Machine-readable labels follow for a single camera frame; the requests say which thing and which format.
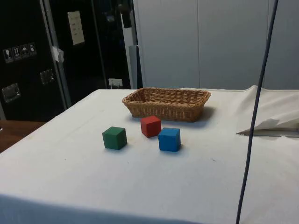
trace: wooden floor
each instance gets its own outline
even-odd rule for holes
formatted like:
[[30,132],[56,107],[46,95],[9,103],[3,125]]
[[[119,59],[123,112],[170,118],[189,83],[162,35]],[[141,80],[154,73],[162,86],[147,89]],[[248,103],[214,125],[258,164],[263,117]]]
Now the wooden floor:
[[31,121],[0,120],[0,153],[26,137],[45,123]]

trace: label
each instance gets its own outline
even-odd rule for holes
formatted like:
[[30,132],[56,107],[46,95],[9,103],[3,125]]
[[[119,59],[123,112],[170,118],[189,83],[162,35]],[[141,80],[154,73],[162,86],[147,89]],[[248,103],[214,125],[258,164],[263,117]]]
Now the label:
[[12,51],[13,51],[13,56],[15,61],[22,59],[21,50],[19,46],[13,47]]
[[84,43],[84,34],[82,30],[82,24],[81,24],[81,17],[80,12],[68,12],[69,17],[69,24],[71,29],[71,38],[73,40],[73,45]]
[[29,54],[31,56],[34,56],[34,55],[37,55],[37,52],[36,52],[36,44],[33,42],[33,43],[29,43],[28,44],[28,48],[29,48]]
[[5,63],[11,63],[14,61],[13,53],[10,48],[3,50],[3,56],[4,56]]
[[21,45],[21,53],[22,53],[22,58],[29,57],[29,48],[27,44]]

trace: cube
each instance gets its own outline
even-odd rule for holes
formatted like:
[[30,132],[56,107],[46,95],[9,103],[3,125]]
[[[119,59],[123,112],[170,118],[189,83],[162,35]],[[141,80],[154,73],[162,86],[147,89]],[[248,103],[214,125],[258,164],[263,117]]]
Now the cube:
[[176,152],[181,147],[181,135],[178,128],[163,128],[159,136],[161,151]]
[[149,116],[142,118],[141,121],[141,132],[147,137],[157,136],[161,131],[161,120],[156,116]]
[[126,129],[122,127],[110,127],[103,132],[105,148],[121,149],[127,144]]

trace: blue block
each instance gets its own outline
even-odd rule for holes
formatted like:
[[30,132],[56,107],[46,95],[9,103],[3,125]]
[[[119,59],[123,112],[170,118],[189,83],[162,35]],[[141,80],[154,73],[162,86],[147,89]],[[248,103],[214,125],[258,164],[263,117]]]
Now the blue block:
[[181,135],[178,128],[163,128],[159,138],[159,147],[161,151],[176,152],[181,147]]

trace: wire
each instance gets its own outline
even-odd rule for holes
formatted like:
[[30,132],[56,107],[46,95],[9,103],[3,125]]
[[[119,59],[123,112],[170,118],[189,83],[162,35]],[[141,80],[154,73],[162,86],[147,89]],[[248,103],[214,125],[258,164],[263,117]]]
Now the wire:
[[243,203],[245,187],[246,187],[246,182],[247,182],[247,176],[248,176],[248,170],[249,170],[249,164],[250,164],[253,131],[254,131],[255,123],[256,123],[256,114],[257,114],[258,102],[259,102],[260,95],[261,95],[263,77],[265,75],[265,69],[266,69],[266,64],[267,64],[267,60],[268,60],[268,54],[269,54],[269,49],[270,49],[270,43],[271,43],[271,38],[272,38],[272,31],[273,31],[273,25],[274,25],[277,5],[278,5],[278,0],[275,0],[274,7],[273,7],[273,13],[272,13],[272,17],[271,17],[271,22],[270,22],[270,26],[269,26],[268,38],[267,38],[267,43],[266,43],[266,51],[265,51],[265,55],[263,57],[262,70],[261,70],[260,79],[258,81],[258,86],[257,86],[257,91],[256,91],[256,100],[255,100],[253,114],[252,114],[252,120],[251,120],[246,165],[245,165],[243,184],[242,184],[241,195],[240,195],[240,200],[239,200],[239,205],[238,205],[237,219],[235,222],[236,224],[239,224],[239,222],[240,222],[242,203]]

